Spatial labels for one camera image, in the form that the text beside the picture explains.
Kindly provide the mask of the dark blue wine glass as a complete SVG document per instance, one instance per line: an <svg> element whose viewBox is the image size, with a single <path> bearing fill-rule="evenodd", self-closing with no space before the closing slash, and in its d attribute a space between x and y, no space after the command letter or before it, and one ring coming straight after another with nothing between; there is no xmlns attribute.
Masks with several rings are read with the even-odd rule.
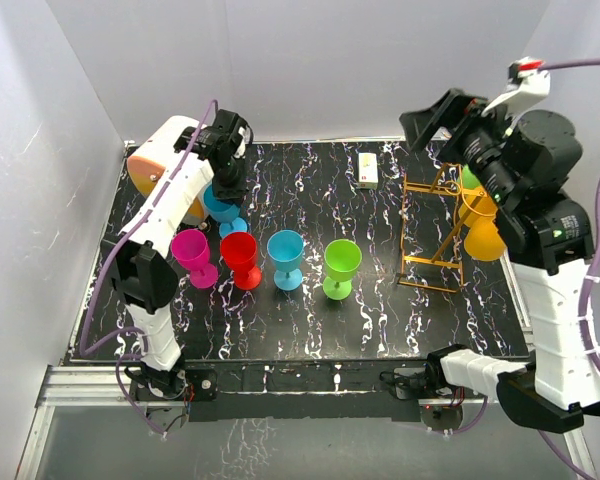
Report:
<svg viewBox="0 0 600 480"><path fill-rule="evenodd" d="M213 220L219 225L219 235L222 239L236 232L247 232L248 225L240 216L240 208L234 203L218 200L209 185L203 194L205 207Z"/></svg>

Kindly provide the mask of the red wine glass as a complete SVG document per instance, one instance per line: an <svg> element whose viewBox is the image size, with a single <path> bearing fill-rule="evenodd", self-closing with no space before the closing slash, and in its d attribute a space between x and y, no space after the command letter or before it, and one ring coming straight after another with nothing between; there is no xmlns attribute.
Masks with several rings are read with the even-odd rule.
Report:
<svg viewBox="0 0 600 480"><path fill-rule="evenodd" d="M220 243L220 253L233 273L237 288L248 291L257 288L262 273L257 266L258 248L255 238L248 232L233 232Z"/></svg>

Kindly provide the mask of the pale green wine glass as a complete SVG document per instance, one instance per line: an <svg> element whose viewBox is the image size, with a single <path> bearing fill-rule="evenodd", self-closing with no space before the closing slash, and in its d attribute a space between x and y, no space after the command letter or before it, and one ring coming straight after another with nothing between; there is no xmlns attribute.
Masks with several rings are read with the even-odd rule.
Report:
<svg viewBox="0 0 600 480"><path fill-rule="evenodd" d="M464 165L460 172L460 182L464 189L473 190L481 187L478 178L471 172L468 165Z"/></svg>

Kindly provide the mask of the magenta wine glass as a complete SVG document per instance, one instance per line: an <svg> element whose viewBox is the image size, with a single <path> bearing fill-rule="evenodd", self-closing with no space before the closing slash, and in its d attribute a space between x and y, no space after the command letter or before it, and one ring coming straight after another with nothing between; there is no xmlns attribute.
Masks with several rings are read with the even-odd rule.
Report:
<svg viewBox="0 0 600 480"><path fill-rule="evenodd" d="M170 250L176 261L189 273L190 283L197 289L207 289L218 280L218 270L211 264L211 252L206 236L197 229L178 233Z"/></svg>

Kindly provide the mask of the light blue wine glass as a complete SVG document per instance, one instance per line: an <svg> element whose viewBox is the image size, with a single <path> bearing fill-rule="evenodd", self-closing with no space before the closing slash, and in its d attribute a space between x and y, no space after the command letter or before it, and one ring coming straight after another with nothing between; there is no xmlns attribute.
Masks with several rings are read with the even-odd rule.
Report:
<svg viewBox="0 0 600 480"><path fill-rule="evenodd" d="M283 291L292 291L303 282L300 265L304 258L304 240L294 230L280 230L267 243L267 254L273 262L274 283Z"/></svg>

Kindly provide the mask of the yellow wine glass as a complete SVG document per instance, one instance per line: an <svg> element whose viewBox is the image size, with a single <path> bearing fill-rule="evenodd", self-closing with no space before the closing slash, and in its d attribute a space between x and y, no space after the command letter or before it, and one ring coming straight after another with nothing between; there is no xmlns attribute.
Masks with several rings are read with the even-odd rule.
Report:
<svg viewBox="0 0 600 480"><path fill-rule="evenodd" d="M480 217L474 221L464 240L464 248L474 260L492 262L506 250L492 218Z"/></svg>
<svg viewBox="0 0 600 480"><path fill-rule="evenodd" d="M470 227L479 218L493 218L496 211L497 206L483 187L463 189L458 216L466 226Z"/></svg>

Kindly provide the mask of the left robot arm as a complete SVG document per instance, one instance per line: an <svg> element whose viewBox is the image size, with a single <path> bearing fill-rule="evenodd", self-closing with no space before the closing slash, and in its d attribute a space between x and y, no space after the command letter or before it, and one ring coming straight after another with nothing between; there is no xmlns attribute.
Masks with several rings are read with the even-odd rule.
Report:
<svg viewBox="0 0 600 480"><path fill-rule="evenodd" d="M171 320L179 277L167 258L182 223L198 227L210 211L238 206L247 193L246 150L253 131L239 114L219 109L212 121L168 118L127 159L127 172L145 197L117 240L105 240L108 273L134 327L141 331L140 372L134 381L153 395L179 397L187 376Z"/></svg>

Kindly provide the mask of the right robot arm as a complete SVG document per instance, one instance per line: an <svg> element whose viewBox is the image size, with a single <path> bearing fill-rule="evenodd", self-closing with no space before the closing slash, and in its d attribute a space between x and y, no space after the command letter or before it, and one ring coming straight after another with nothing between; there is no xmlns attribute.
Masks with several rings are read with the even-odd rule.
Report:
<svg viewBox="0 0 600 480"><path fill-rule="evenodd" d="M585 209L564 191L583 149L573 123L544 109L515 116L507 105L450 89L429 108L399 118L407 149L435 133L444 161L469 168L496 207L503 240L534 334L527 364L455 344L426 360L426 385L446 397L464 387L496 399L515 424L551 433L600 417L600 346L585 289L599 251Z"/></svg>

